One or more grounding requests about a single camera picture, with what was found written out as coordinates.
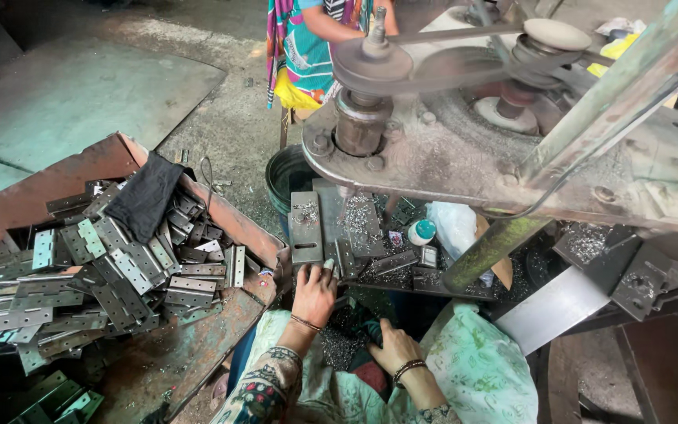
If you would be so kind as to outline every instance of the light green fabric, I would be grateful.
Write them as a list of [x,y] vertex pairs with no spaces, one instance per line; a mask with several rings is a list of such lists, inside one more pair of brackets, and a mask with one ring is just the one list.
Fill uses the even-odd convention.
[[[536,422],[538,395],[519,347],[477,314],[477,306],[453,300],[431,326],[421,346],[428,368],[449,404],[467,424]],[[263,315],[247,369],[276,342],[288,311]],[[394,389],[389,404],[357,376],[334,372],[323,363],[316,338],[304,359],[303,389],[293,422],[416,422],[417,409],[407,391]]]

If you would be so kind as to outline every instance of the floral printed sleeve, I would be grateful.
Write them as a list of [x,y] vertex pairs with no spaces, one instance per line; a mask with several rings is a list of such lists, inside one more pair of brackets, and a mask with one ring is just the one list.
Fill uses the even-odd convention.
[[420,410],[417,422],[421,424],[462,424],[457,413],[449,405]]
[[302,359],[288,348],[273,347],[244,372],[212,423],[278,421],[301,391]]

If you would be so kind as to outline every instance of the green painted pole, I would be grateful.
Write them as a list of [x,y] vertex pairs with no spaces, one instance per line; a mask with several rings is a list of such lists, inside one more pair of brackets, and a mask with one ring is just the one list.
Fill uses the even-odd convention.
[[452,293],[461,293],[491,266],[496,265],[533,234],[553,220],[527,216],[497,219],[474,245],[457,259],[444,275],[444,285]]

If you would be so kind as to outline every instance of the bangle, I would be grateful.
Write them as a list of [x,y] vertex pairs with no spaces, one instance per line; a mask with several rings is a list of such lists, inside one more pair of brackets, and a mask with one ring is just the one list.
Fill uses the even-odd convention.
[[426,364],[426,361],[423,361],[422,359],[413,359],[412,361],[409,361],[408,363],[399,367],[399,369],[394,373],[394,386],[397,386],[400,389],[404,389],[405,385],[403,385],[399,382],[399,378],[401,377],[401,374],[404,374],[405,372],[411,370],[412,368],[417,368],[417,367],[428,368],[428,364]]
[[310,327],[310,328],[314,329],[315,331],[321,331],[321,330],[322,330],[321,327],[318,327],[317,325],[313,325],[313,324],[311,324],[310,322],[307,322],[307,321],[305,321],[304,319],[295,316],[295,314],[291,314],[291,315],[290,315],[290,318],[292,318],[293,320],[295,320],[295,321],[297,321],[297,322],[299,322],[299,323],[305,325],[306,327]]

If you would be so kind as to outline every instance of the dusty floor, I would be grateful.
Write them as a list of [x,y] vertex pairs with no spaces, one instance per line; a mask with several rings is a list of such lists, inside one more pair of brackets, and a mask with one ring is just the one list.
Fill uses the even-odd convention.
[[[586,3],[567,1],[556,16],[573,24],[587,22],[588,29],[617,16],[618,2],[604,0],[601,3],[606,6],[594,11],[597,19],[591,23],[585,18],[589,13]],[[665,1],[654,3],[654,7],[648,2],[624,4],[624,11],[618,13],[649,23],[657,14],[653,9],[662,8]],[[269,232],[283,237],[264,181],[268,159],[278,149],[280,112],[278,105],[266,109],[261,37],[266,5],[266,0],[145,0],[128,7],[107,7],[78,0],[19,0],[0,8],[0,20],[25,50],[62,36],[90,35],[188,57],[227,72],[221,85],[157,151],[173,159],[179,149],[188,149],[187,165],[199,176],[199,160],[208,156],[213,178],[233,181],[232,186],[224,187],[224,197]],[[255,82],[251,88],[244,87],[248,78]],[[296,143],[299,136],[299,128],[292,128],[289,142]],[[585,354],[577,359],[580,390],[603,409],[639,417],[612,332],[575,337],[585,347]],[[207,423],[212,415],[209,396],[209,389],[202,391],[175,422]]]

